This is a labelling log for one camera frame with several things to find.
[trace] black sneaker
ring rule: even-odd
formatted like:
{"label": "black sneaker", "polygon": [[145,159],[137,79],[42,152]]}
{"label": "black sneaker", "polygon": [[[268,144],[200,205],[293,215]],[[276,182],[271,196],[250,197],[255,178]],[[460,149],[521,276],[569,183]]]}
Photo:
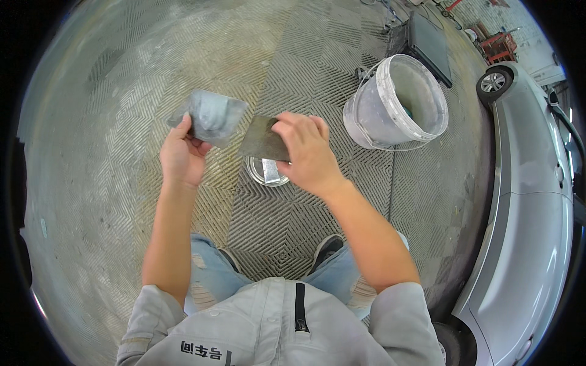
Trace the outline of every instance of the black sneaker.
{"label": "black sneaker", "polygon": [[242,272],[240,272],[240,263],[238,263],[238,259],[236,259],[234,254],[230,253],[226,249],[218,249],[218,250],[220,251],[220,253],[222,253],[223,256],[226,257],[226,259],[228,259],[228,262],[230,262],[230,264],[232,265],[232,268],[234,268],[236,273],[241,274]]}
{"label": "black sneaker", "polygon": [[332,234],[322,240],[315,250],[314,265],[311,266],[311,269],[305,275],[309,276],[312,274],[320,264],[334,255],[334,253],[340,250],[343,246],[344,240],[339,234]]}

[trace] silver car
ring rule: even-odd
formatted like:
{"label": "silver car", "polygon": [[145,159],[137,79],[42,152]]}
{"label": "silver car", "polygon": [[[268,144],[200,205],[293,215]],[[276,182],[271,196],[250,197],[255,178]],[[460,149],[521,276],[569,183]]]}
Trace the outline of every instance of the silver car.
{"label": "silver car", "polygon": [[[491,66],[476,89],[495,122],[492,204],[450,325],[435,327],[448,365],[520,365],[543,338],[564,288],[574,220],[570,165],[578,164],[568,162],[570,137],[556,120],[555,94],[517,63]],[[463,330],[471,344],[462,343]]]}

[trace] plastic bucket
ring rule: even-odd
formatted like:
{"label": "plastic bucket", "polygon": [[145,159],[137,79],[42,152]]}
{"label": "plastic bucket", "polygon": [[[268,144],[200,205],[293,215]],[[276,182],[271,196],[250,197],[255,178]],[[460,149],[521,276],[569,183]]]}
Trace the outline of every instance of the plastic bucket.
{"label": "plastic bucket", "polygon": [[406,54],[395,54],[384,59],[376,75],[346,101],[343,119],[358,145],[388,149],[412,140],[427,142],[443,134],[448,126],[448,104],[439,83],[422,63]]}

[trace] jacket sleeve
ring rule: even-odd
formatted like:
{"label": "jacket sleeve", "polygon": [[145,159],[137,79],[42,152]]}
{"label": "jacket sleeve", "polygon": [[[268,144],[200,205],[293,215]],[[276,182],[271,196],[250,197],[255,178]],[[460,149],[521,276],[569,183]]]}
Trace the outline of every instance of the jacket sleeve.
{"label": "jacket sleeve", "polygon": [[398,365],[444,364],[418,283],[399,283],[379,293],[370,311],[370,334]]}
{"label": "jacket sleeve", "polygon": [[168,329],[183,320],[183,310],[171,295],[156,285],[141,289],[132,308],[128,331],[118,348],[117,366],[134,365],[152,346],[163,340]]}

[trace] ripped jeans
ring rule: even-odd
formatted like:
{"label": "ripped jeans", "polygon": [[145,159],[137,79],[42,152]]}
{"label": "ripped jeans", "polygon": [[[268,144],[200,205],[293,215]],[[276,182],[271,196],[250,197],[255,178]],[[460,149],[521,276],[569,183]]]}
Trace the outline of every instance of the ripped jeans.
{"label": "ripped jeans", "polygon": [[[398,234],[409,249],[406,237]],[[199,234],[191,234],[191,258],[191,279],[185,298],[187,315],[224,301],[253,282],[237,273],[214,243]],[[376,291],[360,275],[348,244],[301,281],[336,296],[359,319],[370,313],[370,305],[376,297]]]}

